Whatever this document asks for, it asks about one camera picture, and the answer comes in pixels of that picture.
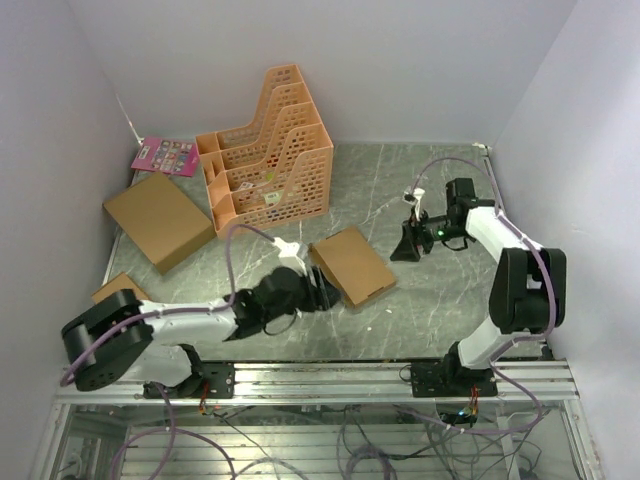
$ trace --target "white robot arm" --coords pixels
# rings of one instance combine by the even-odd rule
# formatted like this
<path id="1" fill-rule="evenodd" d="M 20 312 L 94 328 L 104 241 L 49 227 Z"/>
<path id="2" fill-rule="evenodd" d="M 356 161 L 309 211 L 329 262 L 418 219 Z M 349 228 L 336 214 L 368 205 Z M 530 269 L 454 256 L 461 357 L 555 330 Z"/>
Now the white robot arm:
<path id="1" fill-rule="evenodd" d="M 392 261 L 420 260 L 431 252 L 436 242 L 458 251 L 468 241 L 479 241 L 498 263 L 489 297 L 489 316 L 476 330 L 454 343 L 439 372 L 444 383 L 457 385 L 463 392 L 487 377 L 487 370 L 515 339 L 521 340 L 546 330 L 550 318 L 549 295 L 542 282 L 540 268 L 529 246 L 542 258 L 549 272 L 555 298 L 555 326 L 564 320 L 566 289 L 566 257 L 561 250 L 545 248 L 516 235 L 503 212 L 494 208 L 493 200 L 479 199 L 470 178 L 457 178 L 447 183 L 445 215 L 429 217 L 420 209 L 424 191 L 405 192 L 411 204 L 409 219 L 402 224 L 402 240 L 391 255 Z M 449 241 L 462 239 L 461 247 Z"/>
<path id="2" fill-rule="evenodd" d="M 282 315 L 327 310 L 338 302 L 340 292 L 303 260 L 306 246 L 280 238 L 273 244 L 283 266 L 233 299 L 161 304 L 121 290 L 69 322 L 62 338 L 78 390 L 127 380 L 158 382 L 172 388 L 173 396 L 191 396 L 211 380 L 216 363 L 200 360 L 202 346 L 247 338 Z M 112 334 L 102 341 L 105 332 Z"/>

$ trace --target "small white object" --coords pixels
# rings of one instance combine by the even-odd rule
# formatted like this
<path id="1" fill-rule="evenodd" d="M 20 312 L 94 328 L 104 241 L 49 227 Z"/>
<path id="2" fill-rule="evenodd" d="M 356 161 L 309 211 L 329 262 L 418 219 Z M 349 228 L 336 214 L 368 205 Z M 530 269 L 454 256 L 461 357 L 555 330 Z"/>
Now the small white object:
<path id="1" fill-rule="evenodd" d="M 307 274 L 307 268 L 301 258 L 306 255 L 306 245 L 299 242 L 285 242 L 280 237 L 275 237 L 273 244 L 280 250 L 278 259 L 283 266 L 298 272 L 300 275 Z"/>
<path id="2" fill-rule="evenodd" d="M 408 202 L 404 199 L 403 200 L 409 205 L 413 205 L 413 213 L 416 216 L 416 219 L 420 219 L 421 202 L 422 202 L 422 197 L 424 196 L 424 190 L 422 188 L 416 188 L 413 190 L 413 192 L 411 192 L 410 188 L 407 188 L 404 194 L 407 195 L 409 193 L 413 195 L 415 200 L 412 202 Z"/>

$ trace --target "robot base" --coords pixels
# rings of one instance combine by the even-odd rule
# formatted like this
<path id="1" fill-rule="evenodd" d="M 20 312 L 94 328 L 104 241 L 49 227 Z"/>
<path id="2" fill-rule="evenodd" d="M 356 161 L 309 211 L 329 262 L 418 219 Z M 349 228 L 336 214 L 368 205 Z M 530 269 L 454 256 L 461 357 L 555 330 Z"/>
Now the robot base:
<path id="1" fill-rule="evenodd" d="M 478 389 L 479 397 L 495 397 L 498 387 L 491 369 L 470 370 L 460 365 L 458 342 L 442 360 L 412 362 L 411 390 L 416 398 L 465 397 Z"/>

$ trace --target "marble table surface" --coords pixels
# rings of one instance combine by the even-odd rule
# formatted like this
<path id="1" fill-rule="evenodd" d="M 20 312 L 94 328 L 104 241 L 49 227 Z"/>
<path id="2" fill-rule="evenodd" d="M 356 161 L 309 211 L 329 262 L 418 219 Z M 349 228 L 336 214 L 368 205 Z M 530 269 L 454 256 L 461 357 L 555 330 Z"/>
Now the marble table surface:
<path id="1" fill-rule="evenodd" d="M 335 148 L 327 215 L 269 230 L 288 241 L 311 243 L 357 225 L 370 245 L 388 262 L 401 236 L 409 207 L 401 194 L 427 161 L 457 156 L 487 170 L 482 150 L 472 146 L 414 144 L 342 144 Z M 137 180 L 146 174 L 136 176 Z M 492 198 L 488 179 L 460 162 L 443 162 L 427 171 L 420 186 L 423 208 L 444 213 L 445 183 L 471 177 L 481 198 Z M 171 177 L 208 212 L 202 169 L 193 178 Z M 238 288 L 252 287 L 278 266 L 276 251 L 261 237 L 234 238 L 232 259 Z M 391 263 L 395 288 L 357 311 L 342 303 L 329 312 L 305 313 L 280 336 L 263 333 L 200 351 L 206 360 L 355 360 L 439 357 L 469 335 L 487 316 L 495 262 L 478 243 L 453 252 L 436 245 L 419 263 Z M 106 278 L 125 272 L 159 302 L 202 302 L 229 292 L 224 243 L 216 238 L 164 276 L 158 274 L 124 233 L 119 233 Z M 288 318 L 269 324 L 285 327 Z M 539 355 L 540 346 L 512 348 L 507 356 Z"/>

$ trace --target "brown cardboard box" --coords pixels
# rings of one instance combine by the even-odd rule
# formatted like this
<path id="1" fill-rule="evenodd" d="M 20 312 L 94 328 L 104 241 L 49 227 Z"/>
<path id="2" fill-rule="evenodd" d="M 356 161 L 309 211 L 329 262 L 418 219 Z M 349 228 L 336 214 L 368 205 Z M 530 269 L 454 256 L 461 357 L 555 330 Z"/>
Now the brown cardboard box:
<path id="1" fill-rule="evenodd" d="M 348 227 L 311 245 L 310 256 L 352 308 L 380 296 L 396 284 L 393 272 L 357 227 Z"/>
<path id="2" fill-rule="evenodd" d="M 115 278 L 105 283 L 100 290 L 91 295 L 91 299 L 95 303 L 100 303 L 112 293 L 115 293 L 124 288 L 130 288 L 135 293 L 138 300 L 151 300 L 149 295 L 145 293 L 133 280 L 129 278 L 126 273 L 121 273 Z"/>
<path id="3" fill-rule="evenodd" d="M 161 274 L 215 235 L 211 220 L 162 173 L 129 187 L 104 208 Z"/>

